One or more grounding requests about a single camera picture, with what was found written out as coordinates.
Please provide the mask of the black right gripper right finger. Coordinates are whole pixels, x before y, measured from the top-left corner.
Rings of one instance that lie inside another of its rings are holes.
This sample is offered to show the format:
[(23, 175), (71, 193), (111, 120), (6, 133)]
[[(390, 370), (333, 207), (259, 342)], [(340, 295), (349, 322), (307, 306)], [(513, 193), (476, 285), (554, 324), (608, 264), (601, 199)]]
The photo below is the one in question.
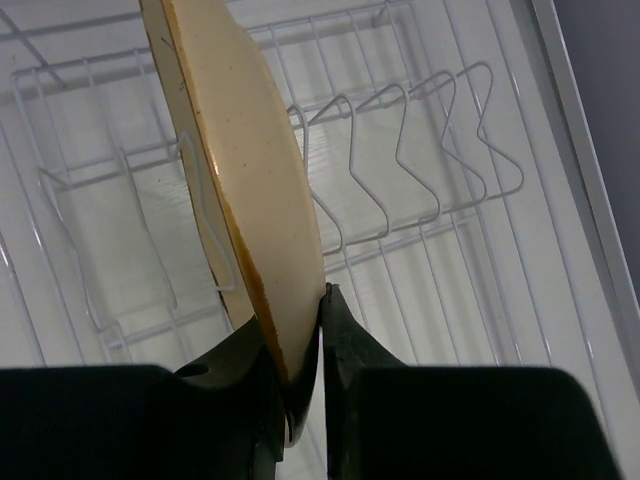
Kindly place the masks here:
[(332, 479), (617, 479), (591, 400), (550, 367), (409, 366), (326, 288), (327, 470)]

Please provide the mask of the yellow cream plate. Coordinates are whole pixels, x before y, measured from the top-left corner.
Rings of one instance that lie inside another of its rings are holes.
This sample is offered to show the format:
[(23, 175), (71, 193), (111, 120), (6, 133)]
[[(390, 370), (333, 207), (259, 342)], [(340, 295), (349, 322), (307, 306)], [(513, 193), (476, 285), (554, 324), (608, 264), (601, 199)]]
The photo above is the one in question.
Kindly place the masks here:
[(315, 384), (325, 291), (302, 154), (257, 43), (222, 1), (144, 1), (144, 28), (207, 262), (234, 327), (255, 319), (299, 440)]

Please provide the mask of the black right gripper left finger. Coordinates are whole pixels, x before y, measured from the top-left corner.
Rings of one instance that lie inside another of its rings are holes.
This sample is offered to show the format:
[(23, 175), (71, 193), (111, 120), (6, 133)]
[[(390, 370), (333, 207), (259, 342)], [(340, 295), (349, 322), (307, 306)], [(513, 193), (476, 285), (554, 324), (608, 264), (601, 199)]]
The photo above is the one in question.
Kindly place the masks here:
[(255, 321), (176, 371), (1, 372), (5, 479), (272, 479), (283, 449), (282, 404)]

